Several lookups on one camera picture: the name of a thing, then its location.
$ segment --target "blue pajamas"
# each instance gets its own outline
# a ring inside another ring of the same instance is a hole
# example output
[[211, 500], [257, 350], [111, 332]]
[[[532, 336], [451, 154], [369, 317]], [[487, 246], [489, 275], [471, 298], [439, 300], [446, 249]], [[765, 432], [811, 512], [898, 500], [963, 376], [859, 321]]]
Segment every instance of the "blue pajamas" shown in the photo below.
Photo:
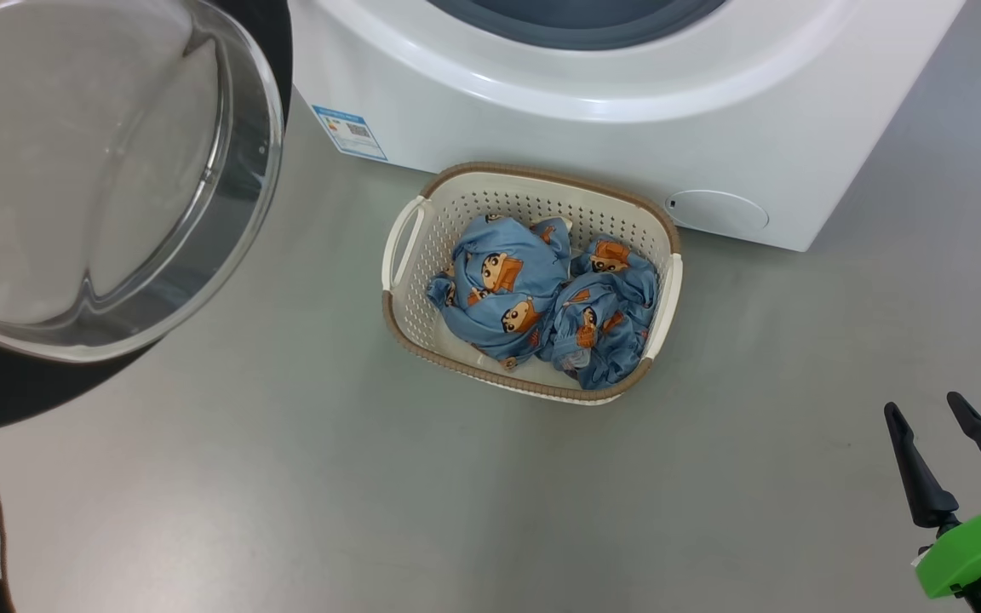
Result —
[[582, 389], [612, 387], [642, 359], [657, 272], [607, 234], [569, 256], [559, 218], [525, 228], [513, 218], [479, 217], [426, 294], [453, 334], [507, 369], [535, 354]]
[[569, 265], [569, 232], [560, 218], [525, 228], [511, 217], [486, 215], [464, 229], [451, 267], [431, 279], [426, 295], [453, 334], [511, 368], [536, 352], [540, 324]]

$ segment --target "plastic laundry basket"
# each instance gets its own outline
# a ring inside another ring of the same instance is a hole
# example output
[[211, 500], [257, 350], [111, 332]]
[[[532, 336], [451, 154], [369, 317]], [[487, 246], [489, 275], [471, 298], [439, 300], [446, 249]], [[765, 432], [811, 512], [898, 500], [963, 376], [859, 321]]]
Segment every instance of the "plastic laundry basket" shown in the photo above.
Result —
[[[584, 391], [537, 358], [507, 372], [449, 331], [439, 310], [426, 299], [426, 284], [447, 267], [468, 222], [488, 213], [508, 215], [525, 225], [565, 217], [573, 222], [570, 243], [576, 252], [603, 232], [653, 261], [659, 282], [657, 310], [634, 373], [614, 387]], [[465, 163], [433, 178], [397, 218], [381, 269], [385, 321], [410, 352], [491, 385], [573, 404], [610, 403], [649, 372], [673, 322], [684, 277], [676, 226], [652, 202], [584, 179], [497, 163]]]

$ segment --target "brown cable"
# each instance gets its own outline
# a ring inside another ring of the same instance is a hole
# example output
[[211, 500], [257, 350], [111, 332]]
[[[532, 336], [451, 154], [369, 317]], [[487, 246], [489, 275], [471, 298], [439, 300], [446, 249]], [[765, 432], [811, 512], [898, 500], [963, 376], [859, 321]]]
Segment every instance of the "brown cable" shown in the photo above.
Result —
[[16, 613], [13, 597], [10, 596], [10, 578], [7, 575], [7, 524], [3, 519], [3, 496], [0, 494], [0, 575], [3, 575], [3, 596], [7, 600], [7, 610]]

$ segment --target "brown basket rim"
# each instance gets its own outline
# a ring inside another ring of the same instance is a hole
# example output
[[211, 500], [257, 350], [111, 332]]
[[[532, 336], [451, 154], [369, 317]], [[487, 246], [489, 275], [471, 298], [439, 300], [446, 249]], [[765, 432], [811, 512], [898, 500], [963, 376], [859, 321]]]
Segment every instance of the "brown basket rim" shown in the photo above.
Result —
[[[540, 170], [526, 166], [513, 166], [512, 164], [505, 163], [460, 163], [456, 166], [441, 171], [440, 174], [433, 177], [426, 187], [424, 187], [421, 195], [424, 198], [432, 199], [433, 192], [437, 191], [437, 189], [439, 189], [443, 183], [450, 179], [459, 177], [459, 175], [471, 174], [471, 172], [493, 172], [493, 174], [498, 175], [513, 175], [513, 177], [525, 177], [530, 179], [552, 181], [555, 183], [562, 183], [562, 185], [565, 186], [579, 187], [579, 189], [603, 194], [607, 197], [621, 199], [623, 202], [638, 206], [639, 209], [643, 209], [646, 213], [650, 213], [657, 218], [657, 220], [661, 222], [661, 226], [665, 229], [665, 233], [668, 234], [668, 243], [671, 245], [670, 252], [673, 253], [673, 255], [680, 253], [680, 238], [679, 233], [676, 230], [676, 225], [673, 223], [671, 218], [668, 217], [664, 210], [659, 209], [659, 207], [649, 198], [643, 198], [638, 194], [619, 189], [619, 187], [605, 186], [603, 183], [589, 181], [587, 179], [575, 177], [574, 175], [565, 175], [561, 174], [560, 172]], [[385, 322], [388, 324], [388, 329], [392, 331], [393, 336], [396, 337], [397, 341], [400, 342], [400, 345], [404, 346], [408, 352], [412, 352], [416, 356], [424, 358], [424, 360], [428, 362], [433, 362], [433, 364], [437, 364], [441, 366], [441, 368], [455, 371], [460, 374], [466, 374], [474, 379], [486, 381], [486, 383], [502, 385], [502, 387], [507, 387], [510, 389], [518, 389], [518, 391], [521, 392], [540, 393], [542, 396], [581, 401], [581, 403], [595, 403], [595, 401], [607, 400], [622, 395], [623, 392], [626, 392], [631, 387], [634, 387], [635, 383], [641, 381], [642, 377], [646, 376], [646, 373], [650, 372], [650, 367], [653, 365], [653, 360], [651, 360], [651, 358], [642, 358], [642, 361], [639, 362], [637, 368], [634, 369], [634, 372], [631, 372], [627, 376], [627, 379], [619, 381], [619, 383], [606, 389], [571, 389], [569, 387], [554, 387], [554, 385], [533, 383], [533, 381], [517, 379], [517, 377], [514, 376], [507, 376], [478, 369], [475, 368], [475, 366], [464, 364], [463, 362], [453, 360], [453, 358], [441, 356], [440, 353], [431, 352], [431, 350], [417, 345], [416, 342], [406, 337], [404, 331], [400, 329], [399, 323], [396, 321], [396, 313], [393, 311], [392, 291], [385, 290], [384, 292], [384, 310]]]

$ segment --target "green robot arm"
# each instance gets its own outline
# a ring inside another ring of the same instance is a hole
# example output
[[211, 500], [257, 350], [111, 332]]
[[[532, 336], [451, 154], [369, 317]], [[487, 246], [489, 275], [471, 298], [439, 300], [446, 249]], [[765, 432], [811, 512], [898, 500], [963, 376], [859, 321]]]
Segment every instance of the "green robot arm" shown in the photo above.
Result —
[[[950, 392], [947, 400], [962, 430], [981, 451], [981, 415], [957, 392]], [[971, 609], [981, 612], [981, 515], [966, 523], [956, 518], [956, 498], [938, 484], [923, 461], [915, 448], [914, 432], [899, 408], [888, 403], [884, 415], [911, 519], [916, 526], [938, 529], [937, 542], [923, 547], [916, 562], [918, 581], [927, 597], [963, 598]]]

